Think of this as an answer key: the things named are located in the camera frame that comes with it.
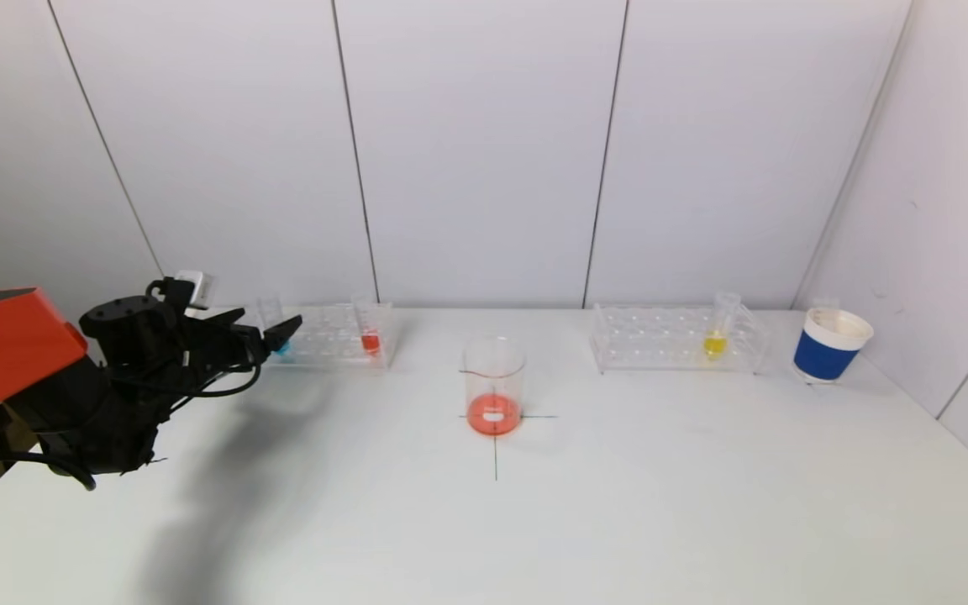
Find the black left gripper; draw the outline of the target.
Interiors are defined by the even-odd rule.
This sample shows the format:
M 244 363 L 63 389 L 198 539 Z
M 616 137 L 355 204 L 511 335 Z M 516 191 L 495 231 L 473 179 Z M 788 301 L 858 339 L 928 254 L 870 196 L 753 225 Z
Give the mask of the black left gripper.
M 237 371 L 261 366 L 270 351 L 284 350 L 303 325 L 300 314 L 264 329 L 235 324 L 246 315 L 245 308 L 228 308 L 202 318 L 186 318 L 188 366 L 204 371 Z

